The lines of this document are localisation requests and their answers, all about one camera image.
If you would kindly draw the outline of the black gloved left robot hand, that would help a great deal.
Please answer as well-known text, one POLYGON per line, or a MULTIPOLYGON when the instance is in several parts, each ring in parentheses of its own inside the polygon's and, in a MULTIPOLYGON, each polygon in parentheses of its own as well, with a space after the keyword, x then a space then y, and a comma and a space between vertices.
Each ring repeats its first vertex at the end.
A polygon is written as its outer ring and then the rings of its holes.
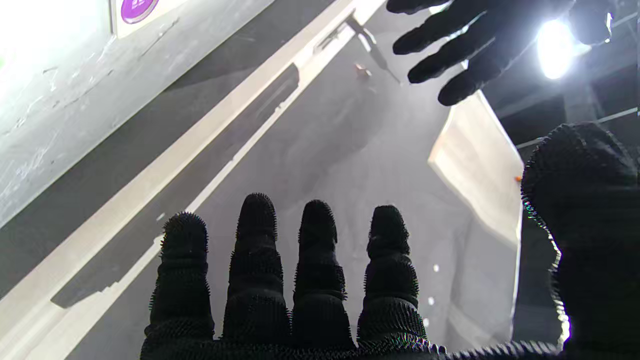
POLYGON ((454 35, 407 73, 410 83, 422 84, 466 60, 467 69, 438 94, 441 105, 453 106, 505 73, 548 21, 567 18, 580 43, 604 43, 611 38, 608 19, 616 6, 615 0, 448 0, 443 11, 398 38, 392 50, 395 55, 419 53, 454 35))

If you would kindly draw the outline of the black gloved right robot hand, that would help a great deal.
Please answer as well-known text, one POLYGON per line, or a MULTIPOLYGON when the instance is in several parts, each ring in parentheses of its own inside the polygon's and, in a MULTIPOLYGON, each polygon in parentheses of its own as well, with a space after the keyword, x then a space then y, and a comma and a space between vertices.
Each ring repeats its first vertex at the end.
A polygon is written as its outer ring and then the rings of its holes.
POLYGON ((294 307, 283 295, 272 201, 249 194, 230 258, 222 336, 211 314, 206 224, 181 212, 164 226, 142 360, 637 360, 639 162, 596 123, 562 124, 528 160, 523 203, 560 256, 553 300, 569 321, 560 346, 510 341, 448 353, 418 311, 409 233, 393 205, 375 208, 363 307, 352 339, 338 233, 325 202, 308 202, 298 232, 294 307))

